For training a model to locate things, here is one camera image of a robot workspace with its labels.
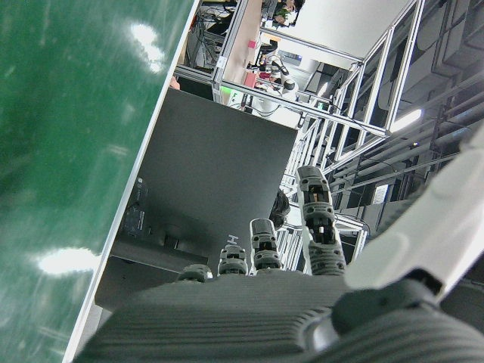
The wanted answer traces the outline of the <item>right robot hand white grey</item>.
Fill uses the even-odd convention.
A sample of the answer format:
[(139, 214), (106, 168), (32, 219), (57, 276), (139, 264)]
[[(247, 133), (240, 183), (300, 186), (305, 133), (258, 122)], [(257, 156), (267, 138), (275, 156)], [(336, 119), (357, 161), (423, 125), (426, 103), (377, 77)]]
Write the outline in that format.
[(440, 301), (483, 252), (483, 132), (352, 262), (321, 171), (297, 172), (308, 271), (280, 267), (252, 223), (253, 275), (234, 248), (219, 274), (138, 293), (78, 362), (481, 362), (483, 335)]

